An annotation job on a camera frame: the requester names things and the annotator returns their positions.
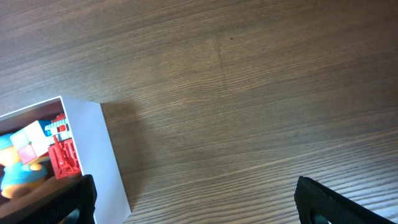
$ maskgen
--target black object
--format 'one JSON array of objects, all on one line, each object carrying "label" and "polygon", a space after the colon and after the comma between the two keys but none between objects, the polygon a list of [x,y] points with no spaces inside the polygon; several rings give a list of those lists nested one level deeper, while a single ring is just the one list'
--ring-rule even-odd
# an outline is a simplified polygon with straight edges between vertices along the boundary
[{"label": "black object", "polygon": [[299,177],[294,200],[302,224],[394,224],[308,177]]},{"label": "black object", "polygon": [[94,223],[94,205],[97,197],[93,177],[84,175],[36,203],[0,219],[7,224]]}]

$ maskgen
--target white box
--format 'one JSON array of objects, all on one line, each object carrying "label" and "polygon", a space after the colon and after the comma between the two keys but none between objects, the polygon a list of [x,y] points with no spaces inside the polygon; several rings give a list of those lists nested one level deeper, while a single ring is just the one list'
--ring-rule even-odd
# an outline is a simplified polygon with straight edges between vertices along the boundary
[{"label": "white box", "polygon": [[99,103],[58,96],[0,116],[0,135],[38,119],[64,112],[82,175],[91,174],[97,190],[97,224],[122,223],[131,209]]}]

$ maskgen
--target wooden table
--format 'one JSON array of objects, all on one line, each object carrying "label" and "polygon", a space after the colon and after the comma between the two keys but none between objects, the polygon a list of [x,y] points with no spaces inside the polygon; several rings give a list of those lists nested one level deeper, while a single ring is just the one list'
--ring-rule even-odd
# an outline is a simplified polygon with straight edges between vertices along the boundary
[{"label": "wooden table", "polygon": [[0,77],[102,103],[127,223],[298,223],[300,175],[398,222],[395,0],[3,0]]}]

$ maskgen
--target toy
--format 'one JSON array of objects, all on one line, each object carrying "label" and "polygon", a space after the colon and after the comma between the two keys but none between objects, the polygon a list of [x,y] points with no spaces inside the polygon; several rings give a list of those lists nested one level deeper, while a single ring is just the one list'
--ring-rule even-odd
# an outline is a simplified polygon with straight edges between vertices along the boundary
[{"label": "toy", "polygon": [[4,166],[1,177],[1,195],[12,198],[21,190],[33,190],[45,182],[47,171],[41,164],[24,165],[12,145],[12,134],[0,136],[0,164]]},{"label": "toy", "polygon": [[50,144],[49,156],[55,178],[79,174],[80,165],[65,115],[58,115],[52,124],[45,127],[45,131]]},{"label": "toy", "polygon": [[38,120],[12,134],[10,139],[24,165],[39,163],[49,159],[44,127],[51,121]]}]

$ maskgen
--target toy duck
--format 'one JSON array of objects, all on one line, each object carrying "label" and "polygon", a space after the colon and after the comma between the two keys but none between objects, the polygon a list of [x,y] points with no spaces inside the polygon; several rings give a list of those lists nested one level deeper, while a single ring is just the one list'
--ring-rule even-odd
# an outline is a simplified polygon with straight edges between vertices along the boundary
[{"label": "toy duck", "polygon": [[47,170],[39,163],[23,165],[11,142],[12,134],[0,136],[0,165],[4,166],[1,195],[12,198],[21,191],[31,191],[45,182]]}]

